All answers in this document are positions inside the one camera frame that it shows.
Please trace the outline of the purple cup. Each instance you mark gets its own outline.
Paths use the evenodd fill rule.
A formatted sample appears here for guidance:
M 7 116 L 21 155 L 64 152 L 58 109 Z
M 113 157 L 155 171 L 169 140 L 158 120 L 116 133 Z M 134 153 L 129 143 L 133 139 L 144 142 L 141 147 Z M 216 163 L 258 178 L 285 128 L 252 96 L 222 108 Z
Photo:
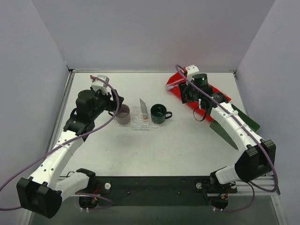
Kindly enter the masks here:
M 116 122 L 121 125 L 128 124 L 131 120 L 130 117 L 130 108 L 126 104 L 122 104 L 121 108 L 118 110 L 116 114 Z

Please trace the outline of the dark green mug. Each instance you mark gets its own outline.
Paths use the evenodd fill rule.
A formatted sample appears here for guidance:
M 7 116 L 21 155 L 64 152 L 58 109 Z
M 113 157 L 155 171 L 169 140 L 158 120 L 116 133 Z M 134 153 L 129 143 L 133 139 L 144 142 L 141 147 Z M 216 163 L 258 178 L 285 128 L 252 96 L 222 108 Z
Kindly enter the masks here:
M 162 104 L 155 104 L 150 109 L 151 120 L 154 124 L 163 124 L 166 119 L 172 117 L 173 113 L 167 111 L 167 108 Z

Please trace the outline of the white orange-capped toothpaste tube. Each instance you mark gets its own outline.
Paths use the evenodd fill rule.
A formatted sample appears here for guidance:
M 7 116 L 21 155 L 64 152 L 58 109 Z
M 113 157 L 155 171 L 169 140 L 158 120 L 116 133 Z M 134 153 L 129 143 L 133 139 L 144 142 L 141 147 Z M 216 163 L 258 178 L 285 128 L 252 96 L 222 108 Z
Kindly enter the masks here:
M 143 120 L 148 120 L 148 111 L 146 103 L 140 98 L 140 107 L 141 107 L 141 113 Z

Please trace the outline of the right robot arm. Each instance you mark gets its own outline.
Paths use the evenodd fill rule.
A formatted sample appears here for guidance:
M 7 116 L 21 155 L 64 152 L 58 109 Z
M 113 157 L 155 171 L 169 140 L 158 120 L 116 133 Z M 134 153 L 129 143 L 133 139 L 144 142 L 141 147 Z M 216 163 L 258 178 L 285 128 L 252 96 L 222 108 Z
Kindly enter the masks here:
M 257 135 L 225 95 L 213 91 L 206 74 L 197 74 L 191 81 L 179 83 L 179 90 L 182 102 L 197 102 L 205 114 L 225 130 L 241 152 L 235 164 L 211 174 L 213 181 L 219 185 L 236 181 L 248 183 L 273 170 L 276 153 L 274 142 Z

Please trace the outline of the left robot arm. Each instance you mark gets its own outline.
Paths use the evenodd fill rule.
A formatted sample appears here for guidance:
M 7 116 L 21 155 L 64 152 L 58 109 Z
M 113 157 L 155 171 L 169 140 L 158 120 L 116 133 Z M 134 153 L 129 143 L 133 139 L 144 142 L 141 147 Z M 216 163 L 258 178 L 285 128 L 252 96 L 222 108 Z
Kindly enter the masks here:
M 60 174 L 95 127 L 95 119 L 103 112 L 120 109 L 124 98 L 115 89 L 105 94 L 102 90 L 83 90 L 78 94 L 72 110 L 52 151 L 29 178 L 20 178 L 17 193 L 22 208 L 52 218 L 62 202 L 83 190 L 90 193 L 96 188 L 96 174 L 80 168 L 70 177 L 59 181 Z

